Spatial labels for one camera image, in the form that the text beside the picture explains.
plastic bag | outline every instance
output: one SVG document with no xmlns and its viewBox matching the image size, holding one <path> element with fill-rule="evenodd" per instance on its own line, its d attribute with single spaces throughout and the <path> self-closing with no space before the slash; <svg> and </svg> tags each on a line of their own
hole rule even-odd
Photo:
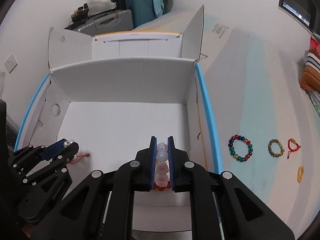
<svg viewBox="0 0 320 240">
<path fill-rule="evenodd" d="M 116 7 L 111 0 L 87 0 L 87 4 L 89 8 L 88 16 L 109 11 Z"/>
</svg>

circular hole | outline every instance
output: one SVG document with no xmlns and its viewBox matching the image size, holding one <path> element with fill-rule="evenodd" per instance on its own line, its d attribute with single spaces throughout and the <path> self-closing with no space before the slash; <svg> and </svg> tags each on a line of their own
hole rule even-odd
<svg viewBox="0 0 320 240">
<path fill-rule="evenodd" d="M 58 104 L 52 106 L 52 114 L 54 117 L 58 117 L 61 114 L 61 108 Z"/>
</svg>

electrical outlet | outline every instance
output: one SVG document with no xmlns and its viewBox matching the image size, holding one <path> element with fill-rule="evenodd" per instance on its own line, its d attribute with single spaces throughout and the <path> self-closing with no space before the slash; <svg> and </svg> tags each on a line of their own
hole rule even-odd
<svg viewBox="0 0 320 240">
<path fill-rule="evenodd" d="M 9 73 L 12 72 L 12 70 L 16 67 L 16 65 L 18 65 L 18 62 L 16 60 L 16 58 L 14 57 L 14 55 L 12 54 L 4 63 L 5 67 L 7 68 L 7 70 L 9 71 Z"/>
</svg>

beaded bracelet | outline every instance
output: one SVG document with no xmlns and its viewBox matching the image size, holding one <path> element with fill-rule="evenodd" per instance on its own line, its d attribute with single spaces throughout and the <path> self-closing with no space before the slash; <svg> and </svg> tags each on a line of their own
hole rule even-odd
<svg viewBox="0 0 320 240">
<path fill-rule="evenodd" d="M 298 175 L 297 175 L 298 183 L 300 183 L 302 181 L 303 174 L 304 174 L 304 167 L 301 166 L 298 168 Z"/>
<path fill-rule="evenodd" d="M 242 158 L 241 156 L 236 154 L 235 149 L 233 148 L 233 142 L 235 140 L 243 141 L 248 146 L 248 153 L 244 158 Z M 246 162 L 250 158 L 250 156 L 252 155 L 252 152 L 253 152 L 251 142 L 247 138 L 244 138 L 243 136 L 237 135 L 237 134 L 235 136 L 231 137 L 231 139 L 229 140 L 228 146 L 229 146 L 229 151 L 230 151 L 231 156 L 239 162 Z"/>
<path fill-rule="evenodd" d="M 291 146 L 290 146 L 290 143 L 291 143 L 291 142 L 296 145 L 296 148 L 295 148 L 295 149 L 291 149 Z M 296 142 L 295 139 L 290 138 L 290 139 L 288 140 L 288 148 L 289 148 L 290 151 L 288 151 L 287 159 L 289 159 L 290 153 L 298 151 L 298 150 L 301 148 L 301 146 Z"/>
<path fill-rule="evenodd" d="M 271 145 L 272 145 L 273 143 L 277 143 L 277 144 L 278 144 L 278 146 L 280 147 L 280 153 L 275 154 L 275 153 L 272 151 Z M 282 147 L 281 142 L 279 142 L 279 140 L 277 140 L 277 139 L 272 139 L 272 140 L 269 142 L 269 144 L 268 144 L 268 150 L 269 150 L 269 153 L 270 153 L 270 155 L 271 155 L 272 157 L 280 157 L 280 156 L 282 156 L 283 153 L 284 153 L 284 148 Z"/>
</svg>

box flap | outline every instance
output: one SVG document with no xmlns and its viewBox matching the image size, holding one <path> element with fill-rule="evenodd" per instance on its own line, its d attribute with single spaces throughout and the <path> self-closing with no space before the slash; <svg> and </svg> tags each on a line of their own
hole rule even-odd
<svg viewBox="0 0 320 240">
<path fill-rule="evenodd" d="M 70 30 L 49 31 L 49 69 L 92 60 L 92 37 Z"/>
<path fill-rule="evenodd" d="M 204 6 L 193 17 L 182 36 L 182 58 L 199 59 L 204 26 Z"/>
<path fill-rule="evenodd" d="M 58 86 L 76 102 L 185 103 L 195 64 L 182 58 L 119 58 L 52 70 Z"/>
</svg>

